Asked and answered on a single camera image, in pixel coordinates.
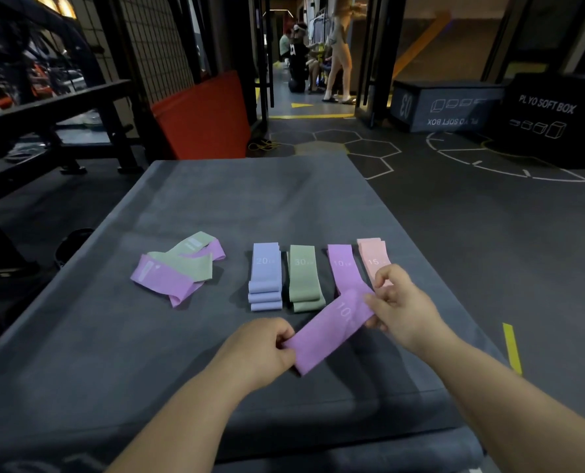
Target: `right hand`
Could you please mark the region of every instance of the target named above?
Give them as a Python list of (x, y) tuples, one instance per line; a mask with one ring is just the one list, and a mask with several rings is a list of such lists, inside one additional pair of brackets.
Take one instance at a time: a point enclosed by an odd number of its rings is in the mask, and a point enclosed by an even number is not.
[[(383, 287), (387, 279), (393, 285)], [(367, 327), (389, 331), (400, 345), (420, 357), (436, 344), (439, 335), (454, 335), (431, 298), (399, 265), (386, 265), (378, 270), (373, 286), (376, 295), (365, 296), (375, 314), (365, 323)]]

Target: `black plyo box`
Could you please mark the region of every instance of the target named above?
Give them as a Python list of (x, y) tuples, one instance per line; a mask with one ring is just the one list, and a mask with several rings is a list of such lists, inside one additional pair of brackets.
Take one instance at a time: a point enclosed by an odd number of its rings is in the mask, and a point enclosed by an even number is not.
[(409, 132), (478, 131), (503, 95), (479, 81), (394, 81), (390, 114)]
[(493, 123), (510, 152), (562, 167), (585, 167), (585, 79), (517, 74)]

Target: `plyo soft box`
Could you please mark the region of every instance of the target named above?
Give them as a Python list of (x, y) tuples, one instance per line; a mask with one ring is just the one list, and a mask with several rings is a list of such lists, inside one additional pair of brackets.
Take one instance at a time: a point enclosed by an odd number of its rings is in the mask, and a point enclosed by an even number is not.
[(390, 113), (409, 132), (478, 131), (503, 94), (478, 81), (394, 81)]

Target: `orange mat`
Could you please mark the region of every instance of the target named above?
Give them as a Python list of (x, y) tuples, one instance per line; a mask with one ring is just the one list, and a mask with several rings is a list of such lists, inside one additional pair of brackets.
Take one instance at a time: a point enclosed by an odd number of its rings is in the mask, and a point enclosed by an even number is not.
[(251, 128), (235, 71), (173, 94), (152, 112), (177, 159), (245, 157)]

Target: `forearm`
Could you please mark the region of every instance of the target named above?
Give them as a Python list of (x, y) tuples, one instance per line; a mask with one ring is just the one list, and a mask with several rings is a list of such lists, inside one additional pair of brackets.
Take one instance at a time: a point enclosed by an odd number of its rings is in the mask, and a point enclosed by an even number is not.
[(243, 395), (207, 368), (187, 382), (139, 433), (107, 473), (205, 473)]
[(585, 472), (585, 419), (454, 334), (423, 354), (504, 473)]

